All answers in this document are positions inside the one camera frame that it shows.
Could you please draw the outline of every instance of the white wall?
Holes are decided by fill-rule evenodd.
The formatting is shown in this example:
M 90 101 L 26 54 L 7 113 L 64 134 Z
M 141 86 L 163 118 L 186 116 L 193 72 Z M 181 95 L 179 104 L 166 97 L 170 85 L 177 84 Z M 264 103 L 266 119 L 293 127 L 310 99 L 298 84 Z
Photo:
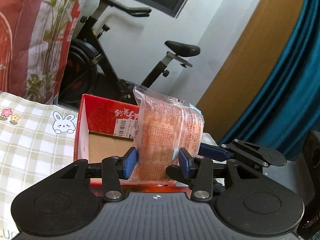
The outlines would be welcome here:
M 260 0 L 223 0 L 190 58 L 194 66 L 181 72 L 170 96 L 196 105 L 238 41 Z
M 118 1 L 131 7 L 145 6 L 134 0 Z M 149 18 L 134 18 L 118 9 L 107 8 L 95 29 L 99 30 L 103 23 L 111 27 L 101 36 L 100 43 L 119 78 L 139 83 L 164 57 L 168 50 L 164 45 L 166 40 L 198 44 L 222 1 L 188 0 L 177 18 L 154 8 Z M 97 5 L 98 0 L 87 0 L 82 15 L 89 16 Z M 172 62 L 168 70 L 170 75 L 160 76 L 151 87 L 153 90 L 168 94 L 181 71 L 187 69 Z

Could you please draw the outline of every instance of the rabbit ear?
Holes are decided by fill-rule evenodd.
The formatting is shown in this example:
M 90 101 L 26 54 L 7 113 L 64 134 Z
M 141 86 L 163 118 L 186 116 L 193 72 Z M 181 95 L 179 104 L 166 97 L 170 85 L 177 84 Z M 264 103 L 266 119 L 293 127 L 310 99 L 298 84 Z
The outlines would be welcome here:
M 62 115 L 59 114 L 58 112 L 53 112 L 53 117 L 54 117 L 56 120 L 63 120 Z
M 64 120 L 69 120 L 69 121 L 71 121 L 71 120 L 73 120 L 75 118 L 75 116 L 73 115 L 73 114 L 68 114 L 65 118 L 64 118 Z

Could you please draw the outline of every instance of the exercise bike seat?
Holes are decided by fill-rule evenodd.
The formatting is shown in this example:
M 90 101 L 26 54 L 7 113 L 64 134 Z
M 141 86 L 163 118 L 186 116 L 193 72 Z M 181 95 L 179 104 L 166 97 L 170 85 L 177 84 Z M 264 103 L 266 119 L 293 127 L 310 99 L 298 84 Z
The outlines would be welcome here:
M 195 45 L 184 44 L 176 41 L 166 41 L 164 44 L 180 57 L 193 57 L 200 54 L 200 48 Z

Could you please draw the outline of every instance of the plastic package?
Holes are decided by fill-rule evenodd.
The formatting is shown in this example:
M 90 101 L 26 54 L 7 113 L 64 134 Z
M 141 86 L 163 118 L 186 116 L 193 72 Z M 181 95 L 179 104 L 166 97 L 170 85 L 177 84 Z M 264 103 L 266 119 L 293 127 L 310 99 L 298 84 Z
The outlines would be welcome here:
M 133 184 L 170 185 L 165 169 L 178 164 L 178 150 L 184 147 L 191 156 L 198 154 L 204 127 L 201 112 L 193 105 L 158 94 L 143 86 L 134 87 L 140 106 L 133 144 L 138 149 L 138 166 Z

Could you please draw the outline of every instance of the open cardboard box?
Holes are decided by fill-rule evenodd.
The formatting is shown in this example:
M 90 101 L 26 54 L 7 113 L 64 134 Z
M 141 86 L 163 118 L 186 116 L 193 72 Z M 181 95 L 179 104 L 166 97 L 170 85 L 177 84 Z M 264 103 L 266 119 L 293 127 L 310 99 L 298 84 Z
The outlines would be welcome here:
M 139 107 L 135 105 L 88 94 L 82 95 L 74 161 L 87 159 L 89 163 L 99 163 L 106 157 L 123 156 L 133 146 L 138 113 Z M 101 185 L 101 179 L 91 179 L 91 190 L 95 194 L 101 194 Z M 188 187 L 124 186 L 130 191 L 190 193 Z

